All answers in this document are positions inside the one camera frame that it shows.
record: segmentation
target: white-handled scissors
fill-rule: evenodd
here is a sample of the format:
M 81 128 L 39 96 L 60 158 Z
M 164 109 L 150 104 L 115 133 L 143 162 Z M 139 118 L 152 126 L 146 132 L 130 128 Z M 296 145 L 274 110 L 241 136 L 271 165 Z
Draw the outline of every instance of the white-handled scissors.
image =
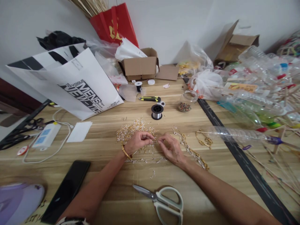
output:
M 182 215 L 182 212 L 183 212 L 183 200 L 182 200 L 182 197 L 180 195 L 180 193 L 173 187 L 164 187 L 162 188 L 160 191 L 158 192 L 151 192 L 141 186 L 138 186 L 138 185 L 133 185 L 133 187 L 141 194 L 145 195 L 146 197 L 152 199 L 153 201 L 153 204 L 156 208 L 156 212 L 157 212 L 157 215 L 158 215 L 158 218 L 160 220 L 160 222 L 162 222 L 163 225 L 167 225 L 161 218 L 160 214 L 159 214 L 159 211 L 158 209 L 159 208 L 162 208 L 170 213 L 172 213 L 173 215 L 177 216 L 178 217 L 178 224 L 177 225 L 182 225 L 182 221 L 183 221 L 183 215 Z M 175 191 L 175 193 L 178 195 L 179 197 L 179 203 L 176 203 L 174 202 L 173 200 L 165 197 L 162 195 L 162 192 L 163 191 L 166 191 L 166 190 L 172 190 L 172 191 Z M 176 209 L 179 210 L 179 212 L 177 212 L 176 210 L 170 208 L 169 206 L 172 206 Z

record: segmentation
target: red paper bag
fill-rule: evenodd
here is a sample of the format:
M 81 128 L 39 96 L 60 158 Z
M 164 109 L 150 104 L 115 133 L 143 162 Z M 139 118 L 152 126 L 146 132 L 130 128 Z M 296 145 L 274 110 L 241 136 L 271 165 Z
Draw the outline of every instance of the red paper bag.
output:
M 138 47 L 126 3 L 99 13 L 92 17 L 90 22 L 101 40 L 120 44 L 122 38 L 127 38 Z

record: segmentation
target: bangle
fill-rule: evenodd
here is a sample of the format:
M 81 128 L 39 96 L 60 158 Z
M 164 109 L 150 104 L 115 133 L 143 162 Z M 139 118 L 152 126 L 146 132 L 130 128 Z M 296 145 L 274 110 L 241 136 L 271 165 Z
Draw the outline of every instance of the bangle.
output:
M 131 160 L 132 159 L 132 155 L 130 155 L 130 157 L 129 157 L 129 155 L 127 154 L 127 152 L 124 149 L 124 145 L 122 145 L 122 150 L 123 150 L 124 154 L 127 156 L 127 158 L 129 158 L 129 160 Z

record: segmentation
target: black smartphone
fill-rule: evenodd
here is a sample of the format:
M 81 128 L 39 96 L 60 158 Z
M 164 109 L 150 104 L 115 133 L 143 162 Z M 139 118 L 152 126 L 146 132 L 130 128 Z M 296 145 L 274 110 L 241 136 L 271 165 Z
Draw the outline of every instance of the black smartphone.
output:
M 90 165 L 91 163 L 87 161 L 76 160 L 73 162 L 41 218 L 41 222 L 48 224 L 56 223 L 61 214 L 77 195 Z

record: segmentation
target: glass jar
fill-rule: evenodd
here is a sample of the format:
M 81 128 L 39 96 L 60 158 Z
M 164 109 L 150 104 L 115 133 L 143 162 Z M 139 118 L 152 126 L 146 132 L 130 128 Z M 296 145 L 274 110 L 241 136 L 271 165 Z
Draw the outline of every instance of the glass jar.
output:
M 198 99 L 198 94 L 193 90 L 186 90 L 180 97 L 178 109 L 181 112 L 188 112 Z

